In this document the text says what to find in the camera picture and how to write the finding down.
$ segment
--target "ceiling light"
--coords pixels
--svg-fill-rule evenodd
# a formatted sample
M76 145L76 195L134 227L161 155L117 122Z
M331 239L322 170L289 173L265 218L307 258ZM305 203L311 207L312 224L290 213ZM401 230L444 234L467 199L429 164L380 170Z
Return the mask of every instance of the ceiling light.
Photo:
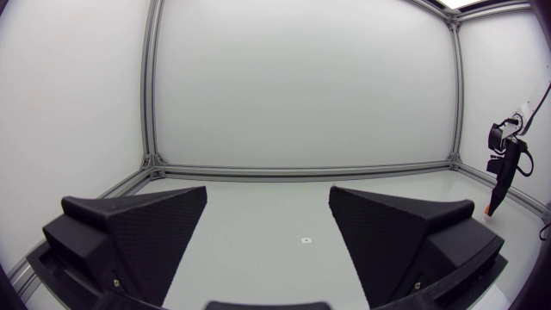
M482 2L484 0L438 0L450 9L458 9L469 4Z

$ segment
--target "enclosure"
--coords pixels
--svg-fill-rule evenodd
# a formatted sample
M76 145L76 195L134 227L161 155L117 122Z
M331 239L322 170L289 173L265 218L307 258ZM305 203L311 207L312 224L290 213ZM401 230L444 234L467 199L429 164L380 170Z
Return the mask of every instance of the enclosure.
M522 137L533 175L484 215L489 129L551 64L528 2L0 3L0 264L29 308L62 307L25 257L66 195L207 186L167 308L368 308L327 207L334 184L474 201L509 262L474 308L507 308L534 267L551 202L549 99Z

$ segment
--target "white backdrop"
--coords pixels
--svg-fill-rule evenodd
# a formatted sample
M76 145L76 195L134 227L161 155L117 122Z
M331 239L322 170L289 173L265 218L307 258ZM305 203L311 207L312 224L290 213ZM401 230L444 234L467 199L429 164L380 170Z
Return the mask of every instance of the white backdrop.
M0 16L0 264L135 172L148 0L9 1Z
M450 40L402 0L167 1L159 151L172 164L246 167L444 160Z
M486 171L492 153L487 147L490 127L511 116L528 100L545 65L551 64L551 53L531 12L467 22L460 30L460 38L465 71L461 158L466 164ZM535 172L528 178L517 173L513 181L513 186L544 204L551 201L550 133L551 96L548 96L528 133L521 137L534 156ZM525 155L520 165L529 171Z

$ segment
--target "gray floor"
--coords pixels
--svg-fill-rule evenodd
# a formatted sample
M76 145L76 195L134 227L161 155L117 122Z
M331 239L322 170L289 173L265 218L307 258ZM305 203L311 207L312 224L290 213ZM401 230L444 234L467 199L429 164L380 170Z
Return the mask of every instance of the gray floor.
M184 253L164 307L203 309L209 301L254 304L327 301L333 309L367 309L349 253L327 204L338 186L434 200L475 202L474 218L505 239L509 261L497 280L509 301L528 277L542 221L507 199L483 215L490 190L453 171L335 183L223 183L163 179L140 194L206 185L208 204ZM301 238L312 238L302 244ZM29 309L54 309L44 288Z

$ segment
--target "robotic arm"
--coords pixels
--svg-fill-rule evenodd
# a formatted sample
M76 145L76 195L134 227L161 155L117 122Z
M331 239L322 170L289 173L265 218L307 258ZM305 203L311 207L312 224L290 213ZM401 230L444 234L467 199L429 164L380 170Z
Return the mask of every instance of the robotic arm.
M551 68L547 65L545 75L532 92L529 100L513 112L510 118L505 119L499 125L492 125L488 136L488 148L498 155L491 156L486 170L496 174L498 182L492 190L492 199L484 212L485 214L492 216L504 200L517 170L525 177L529 177L534 171L534 160L528 152L528 145L517 136L523 136L528 132L534 116L548 96L550 89ZM518 167L518 160L523 153L528 155L532 163L532 170L528 173Z

